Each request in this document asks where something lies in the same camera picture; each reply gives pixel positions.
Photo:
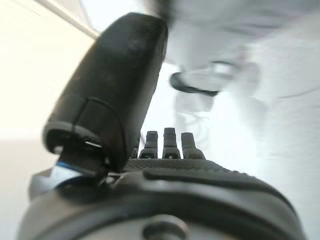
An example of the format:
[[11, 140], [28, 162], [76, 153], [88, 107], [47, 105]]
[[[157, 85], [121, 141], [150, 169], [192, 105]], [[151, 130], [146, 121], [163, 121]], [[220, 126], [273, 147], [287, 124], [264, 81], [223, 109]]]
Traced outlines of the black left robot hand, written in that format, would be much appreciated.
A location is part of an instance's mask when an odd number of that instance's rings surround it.
[[193, 134], [140, 132], [167, 48], [159, 18], [128, 13], [75, 70], [43, 128], [55, 165], [34, 174], [19, 240], [304, 240], [269, 184], [206, 160]]

